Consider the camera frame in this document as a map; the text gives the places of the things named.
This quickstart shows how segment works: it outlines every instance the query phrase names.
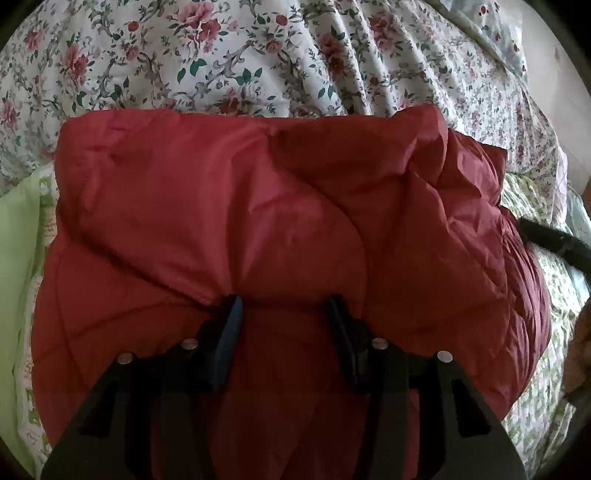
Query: silver rivet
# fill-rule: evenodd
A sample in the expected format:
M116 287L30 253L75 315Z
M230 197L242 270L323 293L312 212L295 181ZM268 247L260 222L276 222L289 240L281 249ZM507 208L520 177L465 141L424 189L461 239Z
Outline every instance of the silver rivet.
M388 341L383 338L374 338L371 341L371 346L376 350L386 350L388 348Z
M437 352L437 358L439 359L440 362L443 362L444 364L448 364L449 362L451 362L453 360L453 355L446 350L441 350L440 352Z
M181 347L185 350L195 350L199 346L199 342L195 338L185 338L181 342Z
M134 354L129 353L129 352L120 353L119 356L117 357L117 361L121 365L127 365L127 364L131 363L133 360L134 360Z

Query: floral bedsheet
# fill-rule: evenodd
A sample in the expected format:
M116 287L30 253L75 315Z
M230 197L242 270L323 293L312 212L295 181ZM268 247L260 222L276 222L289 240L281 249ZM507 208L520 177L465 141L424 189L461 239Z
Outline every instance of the floral bedsheet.
M506 148L549 218L565 212L557 137L526 87L420 0L46 0L0 53L0 98L0 194L91 110L389 116L430 102Z

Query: red sleeping bag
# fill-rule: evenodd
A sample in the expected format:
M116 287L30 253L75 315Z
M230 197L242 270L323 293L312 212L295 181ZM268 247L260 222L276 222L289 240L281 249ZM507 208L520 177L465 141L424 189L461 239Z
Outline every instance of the red sleeping bag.
M226 391L204 405L220 480L352 477L365 399L329 338L333 293L406 351L450 351L502 418L550 335L541 270L499 206L505 163L430 105L69 120L33 327L50 442L117 354L166 351L230 293L243 331Z

